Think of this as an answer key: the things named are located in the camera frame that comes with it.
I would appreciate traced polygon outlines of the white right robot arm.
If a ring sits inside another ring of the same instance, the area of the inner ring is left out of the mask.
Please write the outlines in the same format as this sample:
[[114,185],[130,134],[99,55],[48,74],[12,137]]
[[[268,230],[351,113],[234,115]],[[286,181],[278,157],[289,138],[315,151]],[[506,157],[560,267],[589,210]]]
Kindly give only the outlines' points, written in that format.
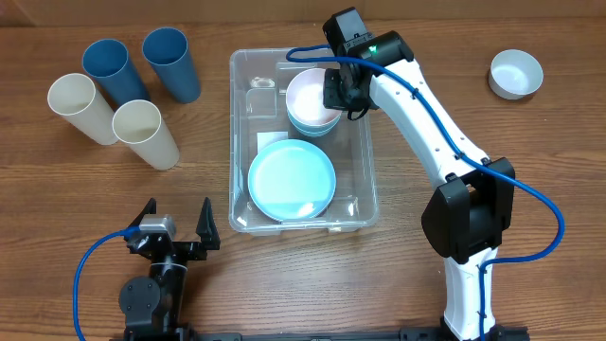
[[428,87],[399,33],[368,31],[354,8],[333,14],[323,31],[339,68],[325,77],[329,108],[381,109],[426,171],[434,193],[421,215],[426,239],[444,259],[447,303],[442,336],[502,340],[491,311],[490,260],[510,225],[513,187],[475,169],[472,161],[515,174],[505,158],[491,160],[455,125]]

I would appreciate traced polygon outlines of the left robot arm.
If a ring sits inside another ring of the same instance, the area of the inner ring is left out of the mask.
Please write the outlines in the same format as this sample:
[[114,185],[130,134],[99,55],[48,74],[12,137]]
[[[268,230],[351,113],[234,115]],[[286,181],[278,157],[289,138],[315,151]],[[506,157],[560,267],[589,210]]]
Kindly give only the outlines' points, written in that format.
[[198,241],[176,241],[176,225],[169,215],[156,213],[151,198],[128,226],[125,241],[132,254],[151,262],[146,276],[132,278],[122,287],[119,307],[125,315],[126,340],[185,340],[198,338],[190,324],[181,323],[180,312],[190,261],[205,260],[218,250],[221,240],[212,205],[205,198],[196,226]]

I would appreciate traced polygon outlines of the grey bowl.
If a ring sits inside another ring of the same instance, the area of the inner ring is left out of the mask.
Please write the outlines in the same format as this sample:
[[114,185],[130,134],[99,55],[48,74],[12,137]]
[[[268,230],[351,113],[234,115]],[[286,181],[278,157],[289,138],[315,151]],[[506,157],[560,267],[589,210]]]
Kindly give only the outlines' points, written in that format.
[[533,95],[542,86],[544,71],[529,53],[519,49],[499,52],[491,61],[488,84],[502,99],[518,100]]

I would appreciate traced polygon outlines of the pink bowl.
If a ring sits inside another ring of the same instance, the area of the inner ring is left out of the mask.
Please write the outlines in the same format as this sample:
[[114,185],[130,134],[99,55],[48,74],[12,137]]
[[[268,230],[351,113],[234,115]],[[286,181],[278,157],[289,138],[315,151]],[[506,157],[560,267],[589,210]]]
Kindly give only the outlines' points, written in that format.
[[311,68],[299,73],[288,85],[287,111],[303,126],[319,129],[342,115],[341,110],[324,106],[325,74],[324,68]]

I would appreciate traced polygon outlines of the light blue plate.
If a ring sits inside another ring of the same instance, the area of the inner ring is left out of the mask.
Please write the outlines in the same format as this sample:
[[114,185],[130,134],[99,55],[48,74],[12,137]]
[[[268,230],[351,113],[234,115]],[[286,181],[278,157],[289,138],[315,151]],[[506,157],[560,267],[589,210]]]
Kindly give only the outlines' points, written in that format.
[[284,139],[262,149],[247,175],[252,201],[267,217],[279,221],[317,217],[336,192],[336,171],[319,147]]

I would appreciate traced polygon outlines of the light blue bowl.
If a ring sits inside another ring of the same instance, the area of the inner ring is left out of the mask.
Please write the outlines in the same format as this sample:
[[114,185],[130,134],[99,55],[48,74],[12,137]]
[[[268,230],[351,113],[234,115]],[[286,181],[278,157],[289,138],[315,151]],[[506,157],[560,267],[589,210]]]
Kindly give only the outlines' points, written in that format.
[[320,137],[328,134],[339,122],[341,112],[328,110],[327,112],[303,112],[302,114],[288,113],[288,118],[294,127],[308,137]]

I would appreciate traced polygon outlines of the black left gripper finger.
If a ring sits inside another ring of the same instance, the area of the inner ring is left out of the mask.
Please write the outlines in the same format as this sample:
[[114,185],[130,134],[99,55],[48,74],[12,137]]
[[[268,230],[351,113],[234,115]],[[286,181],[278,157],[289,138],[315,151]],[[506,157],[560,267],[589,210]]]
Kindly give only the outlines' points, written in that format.
[[144,208],[141,212],[134,218],[134,220],[129,224],[129,227],[139,227],[143,218],[148,214],[156,213],[156,200],[151,198],[148,203],[145,204]]
[[214,222],[212,205],[208,197],[205,198],[196,227],[196,234],[205,250],[219,250],[221,239]]

